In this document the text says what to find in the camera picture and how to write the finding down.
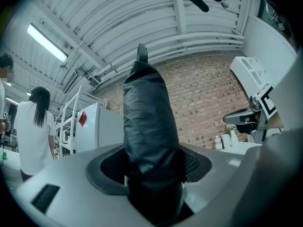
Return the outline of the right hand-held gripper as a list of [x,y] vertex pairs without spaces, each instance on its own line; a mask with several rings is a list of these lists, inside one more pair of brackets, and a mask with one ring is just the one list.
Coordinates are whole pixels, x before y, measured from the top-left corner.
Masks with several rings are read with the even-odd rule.
[[270,83],[266,83],[255,95],[250,97],[250,108],[242,108],[226,114],[223,122],[234,125],[250,125],[250,135],[255,143],[262,143],[267,134],[270,118],[277,109],[269,93],[273,90]]

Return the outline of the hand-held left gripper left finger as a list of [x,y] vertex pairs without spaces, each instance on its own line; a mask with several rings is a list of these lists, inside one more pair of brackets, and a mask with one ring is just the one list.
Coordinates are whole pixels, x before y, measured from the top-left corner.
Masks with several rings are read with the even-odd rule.
[[152,227],[128,200],[122,152],[114,144],[60,158],[16,199],[38,227]]

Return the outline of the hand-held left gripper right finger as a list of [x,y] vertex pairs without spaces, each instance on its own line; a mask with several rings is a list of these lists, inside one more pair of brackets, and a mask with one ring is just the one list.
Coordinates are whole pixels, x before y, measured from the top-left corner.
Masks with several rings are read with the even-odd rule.
[[225,187],[244,155],[181,143],[185,163],[185,205],[198,213]]

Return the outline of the person's right forearm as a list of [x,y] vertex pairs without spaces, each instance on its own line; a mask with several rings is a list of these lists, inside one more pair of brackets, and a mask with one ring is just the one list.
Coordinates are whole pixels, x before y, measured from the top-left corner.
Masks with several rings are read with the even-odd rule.
[[282,120],[279,116],[279,113],[276,112],[267,123],[267,129],[282,129],[284,128],[284,125],[282,123]]

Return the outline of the white vase with flowers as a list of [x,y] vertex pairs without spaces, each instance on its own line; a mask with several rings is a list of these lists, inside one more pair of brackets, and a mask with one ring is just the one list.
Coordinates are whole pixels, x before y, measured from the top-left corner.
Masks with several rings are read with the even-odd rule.
[[238,140],[237,135],[236,135],[236,129],[237,129],[236,125],[227,124],[226,129],[230,132],[231,145],[233,147],[238,146],[239,140]]

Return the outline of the white cup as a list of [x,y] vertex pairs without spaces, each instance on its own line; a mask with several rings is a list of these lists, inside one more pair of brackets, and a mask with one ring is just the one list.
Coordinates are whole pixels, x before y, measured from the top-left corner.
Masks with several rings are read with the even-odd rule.
[[223,148],[229,148],[232,146],[231,138],[230,138],[229,134],[223,134],[221,136],[221,138],[222,138],[222,142],[223,142]]

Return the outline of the white arched shelf unit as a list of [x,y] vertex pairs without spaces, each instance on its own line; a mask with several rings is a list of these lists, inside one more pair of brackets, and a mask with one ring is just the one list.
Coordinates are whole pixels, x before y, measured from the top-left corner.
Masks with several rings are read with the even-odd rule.
[[268,70],[257,58],[237,56],[233,59],[230,69],[241,83],[248,98],[266,92],[270,86],[276,87]]

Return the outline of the red sticker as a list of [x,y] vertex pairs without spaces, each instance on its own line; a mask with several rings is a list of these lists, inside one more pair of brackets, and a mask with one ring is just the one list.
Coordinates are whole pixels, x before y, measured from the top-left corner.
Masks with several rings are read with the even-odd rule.
[[87,120],[87,115],[86,115],[85,111],[83,111],[83,112],[80,114],[80,117],[79,117],[79,119],[78,119],[78,122],[79,122],[79,124],[80,124],[81,127],[84,126],[86,120]]

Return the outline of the white metal shelf rack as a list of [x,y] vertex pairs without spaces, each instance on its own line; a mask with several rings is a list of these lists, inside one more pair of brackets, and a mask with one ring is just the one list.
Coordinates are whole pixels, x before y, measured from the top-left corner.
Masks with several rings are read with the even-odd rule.
[[80,104],[81,91],[82,87],[79,87],[77,93],[61,107],[59,115],[55,119],[55,129],[59,133],[57,148],[54,150],[57,159],[76,153],[74,142],[77,114],[84,109]]

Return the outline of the white refrigerator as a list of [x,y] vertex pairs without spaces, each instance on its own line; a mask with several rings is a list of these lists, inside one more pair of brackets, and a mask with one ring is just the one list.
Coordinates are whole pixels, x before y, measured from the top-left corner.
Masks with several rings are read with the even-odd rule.
[[[87,115],[87,120],[81,127],[78,119],[83,111]],[[76,153],[123,143],[123,124],[122,115],[105,109],[99,103],[94,103],[82,109],[77,114],[74,142]]]

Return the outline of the white ceiling pipes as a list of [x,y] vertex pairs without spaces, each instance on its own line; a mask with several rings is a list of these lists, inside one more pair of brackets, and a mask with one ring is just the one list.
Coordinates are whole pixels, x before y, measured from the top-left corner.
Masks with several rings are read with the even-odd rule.
[[244,44],[244,36],[235,33],[223,32],[195,32],[183,35],[174,35],[165,37],[147,44],[140,44],[137,48],[131,49],[124,55],[118,56],[112,62],[107,64],[105,68],[96,72],[94,76],[100,76],[97,85],[102,85],[112,78],[127,71],[133,61],[137,59],[138,52],[144,48],[143,54],[148,55],[148,61],[157,63],[163,61],[166,57],[177,55],[182,52],[189,52],[206,47],[242,47]]

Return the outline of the long ceiling light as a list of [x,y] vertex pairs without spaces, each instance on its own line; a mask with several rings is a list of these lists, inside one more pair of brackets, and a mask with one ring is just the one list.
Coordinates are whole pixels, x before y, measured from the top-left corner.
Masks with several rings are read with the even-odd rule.
[[27,33],[59,61],[62,63],[66,62],[68,55],[45,36],[33,23],[28,25]]

